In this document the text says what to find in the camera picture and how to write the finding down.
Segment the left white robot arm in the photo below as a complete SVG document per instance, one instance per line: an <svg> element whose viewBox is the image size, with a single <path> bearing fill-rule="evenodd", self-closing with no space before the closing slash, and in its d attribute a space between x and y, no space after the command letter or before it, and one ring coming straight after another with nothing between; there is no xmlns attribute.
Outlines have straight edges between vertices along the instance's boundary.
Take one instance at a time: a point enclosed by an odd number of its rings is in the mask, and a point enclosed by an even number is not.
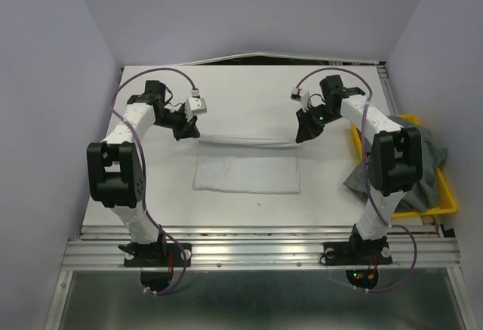
<svg viewBox="0 0 483 330"><path fill-rule="evenodd" d="M153 126L172 131L175 140L198 138L196 122L206 113L205 100L193 88L179 106L160 81L149 80L142 94L128 99L125 113L100 142L87 147L91 198L122 221L130 241L120 245L126 267L187 267L191 246L174 241L146 205L146 158L141 140Z"/></svg>

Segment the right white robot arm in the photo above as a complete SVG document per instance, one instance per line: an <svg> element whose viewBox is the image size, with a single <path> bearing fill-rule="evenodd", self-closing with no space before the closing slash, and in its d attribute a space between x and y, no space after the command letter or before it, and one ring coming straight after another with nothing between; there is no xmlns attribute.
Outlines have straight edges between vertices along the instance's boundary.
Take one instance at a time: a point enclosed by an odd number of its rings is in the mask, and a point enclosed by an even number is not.
<svg viewBox="0 0 483 330"><path fill-rule="evenodd" d="M322 102L314 105L309 91L296 87L291 99L296 112L296 142L317 138L325 126L346 119L361 134L362 177L368 201L346 241L326 242L320 261L325 266L391 264L387 233L396 207L423 175L422 138L418 129L403 127L371 103L367 86L346 87L339 75L320 82Z"/></svg>

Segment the white skirt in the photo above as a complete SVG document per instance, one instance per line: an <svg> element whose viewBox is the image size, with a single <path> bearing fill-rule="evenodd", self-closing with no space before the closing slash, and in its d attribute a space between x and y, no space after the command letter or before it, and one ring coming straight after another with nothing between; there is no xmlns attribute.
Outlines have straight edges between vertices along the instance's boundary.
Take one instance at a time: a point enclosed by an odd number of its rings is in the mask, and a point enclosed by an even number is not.
<svg viewBox="0 0 483 330"><path fill-rule="evenodd" d="M223 193L299 194L297 145L284 138L203 135L193 186Z"/></svg>

